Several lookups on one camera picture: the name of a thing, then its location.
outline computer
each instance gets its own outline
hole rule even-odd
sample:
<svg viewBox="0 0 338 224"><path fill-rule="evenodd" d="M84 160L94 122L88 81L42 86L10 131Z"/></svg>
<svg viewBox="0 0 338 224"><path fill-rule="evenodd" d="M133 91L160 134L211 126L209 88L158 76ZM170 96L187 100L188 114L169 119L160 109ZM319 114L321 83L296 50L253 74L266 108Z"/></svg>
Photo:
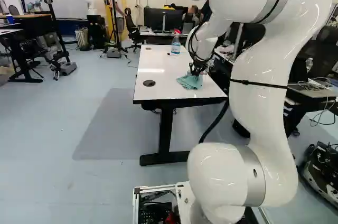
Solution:
<svg viewBox="0 0 338 224"><path fill-rule="evenodd" d="M181 10L167 10L167 12L165 12L165 30L173 31L175 29L182 29L182 15L183 11Z"/></svg>
<svg viewBox="0 0 338 224"><path fill-rule="evenodd" d="M163 11L165 11L165 9L144 8L144 25L146 27L151 27L152 30L162 30Z"/></svg>
<svg viewBox="0 0 338 224"><path fill-rule="evenodd" d="M174 29L182 28L182 14L181 10L146 7L144 9L144 25L151 27L154 32L161 32L163 31L163 16L165 16L164 30L171 32Z"/></svg>

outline power cord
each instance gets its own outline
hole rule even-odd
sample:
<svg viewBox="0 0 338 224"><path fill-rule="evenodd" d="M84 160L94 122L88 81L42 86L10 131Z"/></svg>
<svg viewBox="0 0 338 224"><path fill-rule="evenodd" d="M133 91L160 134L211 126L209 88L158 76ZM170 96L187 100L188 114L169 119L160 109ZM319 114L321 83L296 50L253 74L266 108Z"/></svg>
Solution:
<svg viewBox="0 0 338 224"><path fill-rule="evenodd" d="M324 90L324 89L328 89L329 87L332 86L330 79L325 78L325 77L316 77L316 78L313 78L311 80L313 80L313 81L320 80L320 81L324 82L324 84L315 84L315 83L310 83L310 82L306 82L306 81L299 81L297 83L297 85L300 86L300 87L303 87L304 89L309 90L309 91L321 91L321 90ZM324 109L322 111L320 111L318 114L316 114L312 119L310 118L310 126L311 127L315 127L318 124L319 125L333 125L333 124L336 123L336 115L335 114L333 114L333 122L332 123L325 124L325 123L320 122L322 115L325 112L327 112L328 110L330 110L336 104L336 100L334 100L332 102L332 104L329 106L329 108L328 108L328 104L329 104L329 100L328 100L328 96L326 96L326 103L325 103Z"/></svg>
<svg viewBox="0 0 338 224"><path fill-rule="evenodd" d="M128 58L127 54L124 54L124 56L126 57L127 60L129 60L128 63L127 63L127 66L128 66L128 67L131 67L131 68L137 68L137 67L133 67L133 66L130 66L130 65L129 65L129 64L132 62L132 60L131 60L130 58Z"/></svg>

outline blue cloth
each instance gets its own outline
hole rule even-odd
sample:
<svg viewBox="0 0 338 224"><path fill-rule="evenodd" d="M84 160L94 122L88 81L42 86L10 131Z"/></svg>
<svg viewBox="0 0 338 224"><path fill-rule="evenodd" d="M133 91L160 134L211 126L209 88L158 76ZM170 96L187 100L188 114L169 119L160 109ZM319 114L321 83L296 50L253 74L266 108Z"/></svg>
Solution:
<svg viewBox="0 0 338 224"><path fill-rule="evenodd" d="M193 76L188 72L187 75L178 78L177 81L183 88L199 89L202 86L203 79L201 75Z"/></svg>

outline plastic bottle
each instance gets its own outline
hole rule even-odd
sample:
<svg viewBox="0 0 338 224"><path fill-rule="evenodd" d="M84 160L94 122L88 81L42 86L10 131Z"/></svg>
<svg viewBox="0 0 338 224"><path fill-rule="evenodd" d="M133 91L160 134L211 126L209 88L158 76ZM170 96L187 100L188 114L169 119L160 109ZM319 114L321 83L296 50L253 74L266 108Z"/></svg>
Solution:
<svg viewBox="0 0 338 224"><path fill-rule="evenodd" d="M309 72L311 70L312 65L313 65L312 58L308 58L306 60L306 70L307 70L307 72Z"/></svg>
<svg viewBox="0 0 338 224"><path fill-rule="evenodd" d="M180 34L181 31L175 30L175 37L171 44L171 55L179 55L181 52Z"/></svg>

